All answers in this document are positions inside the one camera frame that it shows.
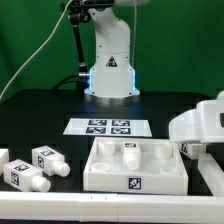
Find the black table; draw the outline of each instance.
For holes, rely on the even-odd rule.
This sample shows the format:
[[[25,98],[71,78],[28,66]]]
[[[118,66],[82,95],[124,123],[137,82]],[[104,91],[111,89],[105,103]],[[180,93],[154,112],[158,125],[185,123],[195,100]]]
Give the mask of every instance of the black table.
[[[8,148],[10,161],[31,163],[31,149],[48,145],[62,152],[71,167],[68,177],[47,177],[51,192],[83,192],[82,173],[91,149],[93,136],[66,136],[70,118],[148,120],[152,138],[168,139],[168,124],[177,115],[195,108],[208,99],[197,93],[143,92],[139,102],[122,106],[104,106],[85,101],[75,91],[25,90],[0,105],[0,148]],[[209,153],[222,165],[221,144],[209,146]],[[197,161],[183,156],[189,175],[189,195],[211,195],[197,169]],[[17,191],[0,177],[1,191]],[[0,223],[55,223],[51,221],[2,220]]]

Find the green backdrop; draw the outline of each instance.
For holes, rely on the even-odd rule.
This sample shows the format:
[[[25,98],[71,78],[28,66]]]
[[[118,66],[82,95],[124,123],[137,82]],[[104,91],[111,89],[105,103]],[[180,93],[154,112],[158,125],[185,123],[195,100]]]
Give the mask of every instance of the green backdrop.
[[[63,0],[0,0],[0,91],[51,33]],[[115,8],[133,27],[133,8]],[[144,91],[200,92],[224,89],[224,0],[152,0],[138,8],[137,87]],[[81,24],[87,64],[95,61],[94,24]],[[50,89],[76,74],[77,54],[65,17],[51,42],[5,94]],[[67,85],[63,88],[74,88]]]

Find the cable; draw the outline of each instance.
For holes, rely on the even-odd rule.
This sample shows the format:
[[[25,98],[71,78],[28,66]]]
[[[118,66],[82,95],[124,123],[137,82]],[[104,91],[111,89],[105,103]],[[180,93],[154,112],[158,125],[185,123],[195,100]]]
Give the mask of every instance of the cable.
[[[136,33],[137,33],[137,17],[138,17],[138,11],[137,11],[137,0],[134,0],[134,35],[133,35],[133,49],[132,49],[132,62],[131,65],[134,68],[135,64],[135,48],[136,48]]]
[[[71,2],[74,0],[70,0],[67,5],[65,6],[64,12],[62,13],[61,17],[59,18],[58,22],[56,23],[51,35],[47,38],[47,40],[31,55],[31,57],[19,68],[19,70],[15,73],[15,75],[10,79],[10,81],[7,83],[5,88],[3,89],[1,95],[0,95],[0,101],[2,100],[2,97],[4,96],[5,92],[9,88],[9,86],[12,84],[12,82],[16,79],[16,77],[19,75],[19,73],[25,68],[25,66],[45,47],[45,45],[51,40],[51,38],[54,36],[58,26],[60,25],[66,10],[68,9]]]
[[[71,80],[71,79],[74,79],[74,78],[78,78],[79,76],[78,75],[70,75],[64,79],[62,79],[57,85],[55,85],[52,90],[57,90],[59,86],[67,83],[67,81]]]

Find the white block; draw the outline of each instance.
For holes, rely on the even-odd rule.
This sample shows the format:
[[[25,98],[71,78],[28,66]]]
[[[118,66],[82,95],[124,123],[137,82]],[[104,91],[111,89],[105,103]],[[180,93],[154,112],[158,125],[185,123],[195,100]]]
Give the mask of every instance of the white block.
[[[41,169],[38,169],[22,160],[15,160],[3,166],[4,181],[13,187],[29,192],[47,192],[50,182],[43,177]]]
[[[183,144],[178,144],[178,146],[179,146],[180,152],[192,160],[199,159],[199,155],[205,154],[207,149],[206,144],[183,143]]]
[[[102,140],[114,142],[112,156],[98,153]],[[133,147],[124,147],[125,143],[135,144],[137,155],[141,150],[141,160],[136,156],[140,161],[136,170],[130,169],[124,159],[124,151],[131,153],[133,150]],[[157,145],[160,158],[156,156]],[[187,195],[188,189],[188,176],[179,149],[169,140],[95,138],[83,176],[86,191]]]
[[[32,163],[48,176],[56,174],[65,177],[70,173],[70,167],[65,163],[65,157],[48,146],[32,150]]]
[[[223,224],[223,197],[0,192],[0,219]]]
[[[173,142],[224,142],[224,99],[206,100],[197,104],[169,123],[169,137]]]
[[[224,173],[210,154],[201,154],[198,169],[214,196],[224,196]]]
[[[9,150],[0,149],[0,175],[3,173],[3,165],[9,162]]]

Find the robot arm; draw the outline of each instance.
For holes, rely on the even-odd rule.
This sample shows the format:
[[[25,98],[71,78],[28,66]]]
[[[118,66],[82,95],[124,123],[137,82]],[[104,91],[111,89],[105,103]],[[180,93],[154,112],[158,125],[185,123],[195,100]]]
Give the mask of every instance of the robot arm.
[[[90,70],[89,88],[85,90],[87,99],[120,104],[139,96],[140,92],[135,88],[135,71],[129,62],[130,28],[114,15],[112,6],[137,6],[148,2],[149,0],[74,0],[71,3],[73,16],[70,16],[70,20],[76,40],[80,39],[78,22],[85,23],[92,18],[95,23],[96,63]],[[81,52],[80,71],[85,73],[87,69],[82,49],[78,45],[77,49]]]

